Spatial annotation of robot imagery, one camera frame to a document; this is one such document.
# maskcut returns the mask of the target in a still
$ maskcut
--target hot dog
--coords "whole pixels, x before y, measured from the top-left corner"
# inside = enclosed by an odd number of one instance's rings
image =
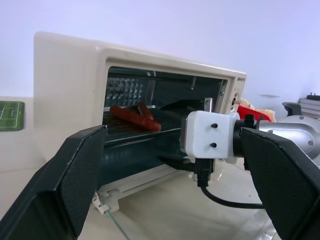
[[[138,105],[138,110],[141,113],[142,116],[145,116],[148,119],[153,120],[154,116],[152,116],[151,112],[149,111],[149,109],[147,108],[146,104],[144,102],[139,102]]]
[[[139,125],[140,127],[143,127],[145,129],[148,129],[150,131],[160,131],[161,130],[161,124],[158,123],[155,120],[151,120],[145,116],[139,115],[133,111],[130,111],[125,108],[121,108],[118,106],[112,106],[110,107],[110,112],[112,115],[125,120],[127,122]]]

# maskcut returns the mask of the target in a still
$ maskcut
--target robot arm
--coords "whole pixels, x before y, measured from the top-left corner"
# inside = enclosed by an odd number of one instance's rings
[[[244,157],[263,207],[283,240],[320,239],[320,169],[311,160],[319,157],[318,121],[290,116],[277,123],[256,123],[250,116],[239,120],[234,113],[196,111],[185,126],[182,148],[196,158],[195,165],[214,158],[235,163],[236,157]],[[198,170],[197,177],[207,197],[224,201],[206,190],[206,171]]]

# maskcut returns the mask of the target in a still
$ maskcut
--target table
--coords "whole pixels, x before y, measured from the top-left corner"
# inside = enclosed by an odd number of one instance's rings
[[[0,218],[45,163],[32,138],[32,98],[0,97],[4,99],[25,102],[26,120],[24,130],[0,133]],[[216,166],[209,186],[213,194],[229,201],[260,202],[241,161],[218,161]],[[219,205],[202,194],[187,172],[125,197],[119,206],[112,215],[131,240],[271,240],[276,233],[264,210]],[[109,216],[91,206],[78,239],[126,238]]]

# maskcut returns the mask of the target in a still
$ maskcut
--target toaster oven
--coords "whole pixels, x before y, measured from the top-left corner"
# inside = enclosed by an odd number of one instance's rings
[[[236,112],[246,74],[102,41],[39,32],[34,36],[34,138],[46,161],[70,135],[107,125],[97,192],[112,211],[118,199],[182,171],[161,157],[180,150],[184,116],[213,99],[212,110]],[[110,113],[144,102],[161,131]]]

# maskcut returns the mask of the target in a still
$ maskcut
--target cable connector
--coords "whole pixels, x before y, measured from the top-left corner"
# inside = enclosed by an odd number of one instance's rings
[[[197,186],[207,187],[211,173],[214,171],[213,159],[195,159],[195,173],[197,174]]]

